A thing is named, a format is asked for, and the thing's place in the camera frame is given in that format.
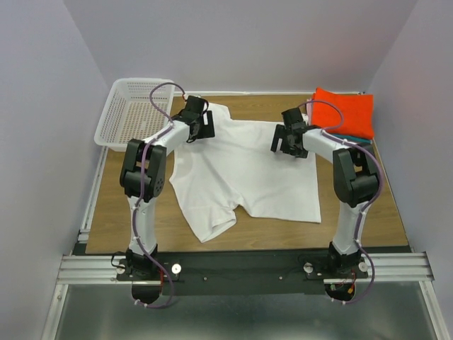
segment orange cloth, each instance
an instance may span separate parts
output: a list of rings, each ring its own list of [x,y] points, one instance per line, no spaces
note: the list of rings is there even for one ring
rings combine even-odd
[[[356,96],[345,96],[327,92],[317,88],[313,95],[317,101],[327,101],[335,105],[343,114],[344,123],[337,129],[328,130],[330,133],[349,135],[367,140],[374,137],[372,116],[373,116],[373,95],[360,94]],[[313,103],[311,124],[320,128],[329,128],[340,124],[341,117],[338,112],[323,103]]]

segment laundry basket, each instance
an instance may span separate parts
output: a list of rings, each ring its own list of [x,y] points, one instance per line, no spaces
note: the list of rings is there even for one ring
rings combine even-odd
[[[132,138],[144,139],[158,132],[166,119],[149,101],[149,92],[171,81],[155,78],[124,78],[113,83],[99,120],[94,141],[97,145],[124,152]],[[174,86],[166,85],[154,92],[156,105],[170,113]]]

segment wooden work surface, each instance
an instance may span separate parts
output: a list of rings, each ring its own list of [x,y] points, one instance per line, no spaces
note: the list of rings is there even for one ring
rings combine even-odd
[[[213,103],[229,107],[237,120],[281,121],[280,113],[305,101],[307,96],[219,96]],[[172,115],[183,107],[173,102]],[[108,151],[87,254],[125,251],[130,240],[130,211],[119,176],[124,154]],[[167,159],[166,184],[156,206],[156,237],[159,251],[211,251],[247,249],[297,249],[327,247],[336,231],[339,202],[333,191],[332,166],[316,156],[322,223],[253,218],[239,206],[237,223],[204,244],[185,221],[168,178],[173,172],[173,153]],[[381,197],[370,208],[362,236],[365,246],[407,245],[406,234],[394,199],[385,183]]]

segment cable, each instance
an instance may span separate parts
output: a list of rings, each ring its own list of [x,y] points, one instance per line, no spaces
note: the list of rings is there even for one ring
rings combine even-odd
[[[144,248],[144,245],[140,239],[140,236],[138,235],[138,231],[137,231],[137,211],[138,211],[138,208],[139,208],[139,205],[141,203],[141,201],[143,200],[143,197],[144,197],[144,179],[145,179],[145,173],[144,173],[144,167],[145,167],[145,163],[146,163],[146,160],[147,160],[147,153],[148,153],[148,149],[150,148],[150,146],[155,143],[157,140],[159,140],[160,138],[162,138],[164,135],[166,135],[167,133],[169,133],[173,127],[174,127],[174,123],[173,123],[173,120],[171,119],[170,115],[168,115],[164,110],[162,110],[161,108],[159,108],[156,103],[154,102],[153,100],[153,94],[154,92],[156,92],[157,89],[160,89],[162,86],[166,86],[166,85],[173,85],[173,86],[176,86],[178,89],[180,89],[182,92],[183,92],[183,98],[184,98],[184,95],[185,95],[185,91],[184,89],[177,85],[176,83],[172,83],[172,82],[166,82],[166,83],[162,83],[162,84],[159,84],[158,86],[156,86],[155,88],[153,88],[151,90],[151,92],[149,93],[149,101],[151,102],[151,104],[153,105],[153,107],[160,113],[162,113],[165,118],[168,119],[168,125],[166,127],[164,127],[163,129],[161,129],[157,136],[153,139],[151,139],[144,147],[143,149],[143,155],[142,155],[142,165],[140,166],[140,196],[138,197],[137,199],[137,202],[135,202],[135,205],[134,205],[134,210],[132,212],[132,232],[134,233],[134,237],[135,239],[137,240],[137,244],[139,246],[139,248],[142,250],[143,254],[148,258],[148,260],[150,260],[153,264],[155,264],[161,271],[162,273],[164,273],[166,276],[167,276],[167,279],[168,279],[168,282],[170,283],[170,296],[168,297],[167,301],[165,301],[165,303],[163,304],[160,304],[160,305],[148,305],[146,303],[143,303],[139,300],[135,300],[135,304],[136,305],[141,305],[141,306],[144,306],[145,308],[152,308],[152,309],[156,309],[156,308],[165,308],[165,307],[168,307],[170,305],[170,302],[171,300],[173,299],[173,296],[175,295],[175,284],[173,282],[173,280],[171,279],[170,277],[170,274],[168,273],[168,271],[153,257],[151,256],[151,254],[148,253],[148,251]]]
[[[360,243],[358,238],[359,238],[359,231],[360,231],[360,223],[362,222],[362,217],[363,217],[366,209],[371,204],[373,204],[373,202],[381,195],[382,189],[384,188],[384,172],[382,171],[381,164],[379,164],[379,162],[377,161],[376,157],[371,152],[369,152],[368,150],[366,150],[365,148],[363,148],[363,147],[361,147],[361,146],[359,146],[357,144],[348,142],[347,140],[342,140],[342,139],[340,139],[338,137],[335,137],[332,134],[327,132],[327,130],[336,129],[336,128],[339,128],[340,126],[343,125],[345,119],[344,119],[344,116],[341,113],[340,109],[338,109],[335,105],[333,105],[332,103],[329,103],[327,101],[317,101],[317,100],[306,101],[306,102],[300,104],[297,107],[300,108],[301,106],[306,106],[307,104],[310,104],[310,103],[323,103],[323,104],[329,105],[330,107],[334,108],[338,112],[338,114],[340,115],[340,118],[341,118],[340,124],[338,124],[336,126],[333,126],[333,127],[322,128],[321,129],[321,134],[324,137],[326,137],[326,138],[328,138],[330,140],[333,140],[334,142],[341,143],[341,144],[346,145],[348,147],[353,147],[353,148],[363,152],[364,154],[366,154],[373,161],[374,165],[377,168],[377,172],[378,172],[377,175],[378,175],[379,187],[377,189],[377,192],[374,194],[374,196],[371,198],[371,200],[368,201],[367,204],[365,204],[362,208],[360,208],[359,216],[357,218],[357,221],[355,222],[355,229],[354,229],[354,243],[356,244],[356,246],[360,250],[360,252],[369,261],[369,264],[371,266],[371,272],[372,272],[371,279],[370,279],[370,282],[369,282],[367,288],[365,289],[365,291],[362,294],[360,294],[357,298],[355,298],[355,299],[353,299],[351,301],[343,301],[343,304],[350,305],[350,304],[356,303],[357,301],[360,301],[362,298],[364,298],[366,295],[368,295],[369,291],[371,290],[371,288],[372,288],[372,286],[374,284],[374,279],[376,278],[376,268],[374,267],[373,260],[372,260],[371,256],[363,249],[362,244]]]

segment white wall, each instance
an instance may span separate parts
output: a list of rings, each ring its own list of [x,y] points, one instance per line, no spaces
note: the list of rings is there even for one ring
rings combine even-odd
[[[148,76],[196,91],[357,91],[416,0],[64,2],[109,86]]]
[[[453,2],[420,0],[372,81],[374,126],[410,243],[453,333]]]
[[[108,89],[60,0],[2,1],[0,44],[0,337],[39,339]]]

